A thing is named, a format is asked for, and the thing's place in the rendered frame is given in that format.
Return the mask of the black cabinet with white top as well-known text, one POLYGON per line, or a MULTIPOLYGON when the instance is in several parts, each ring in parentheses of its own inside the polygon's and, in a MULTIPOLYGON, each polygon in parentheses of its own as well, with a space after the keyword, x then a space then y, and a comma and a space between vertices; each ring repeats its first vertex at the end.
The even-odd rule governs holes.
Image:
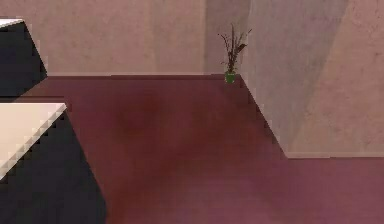
POLYGON ((63 103, 0 103, 0 224, 106 224, 63 103))
POLYGON ((47 77, 23 19, 0 19, 0 103, 12 102, 47 77))

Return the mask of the house plant in green pot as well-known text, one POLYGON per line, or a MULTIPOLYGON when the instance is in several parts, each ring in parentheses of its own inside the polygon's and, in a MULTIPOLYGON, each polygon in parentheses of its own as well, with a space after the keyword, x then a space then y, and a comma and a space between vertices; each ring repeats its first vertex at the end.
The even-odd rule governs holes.
POLYGON ((222 61, 222 64, 226 66, 224 73, 224 81, 228 84, 232 84, 235 81, 236 76, 236 64, 238 60, 239 54, 242 50, 247 46, 245 43, 245 39, 252 32, 249 29, 246 32, 236 33, 234 24, 231 24, 231 35, 228 36, 226 34, 220 34, 224 42, 224 47, 226 50, 227 60, 222 61))

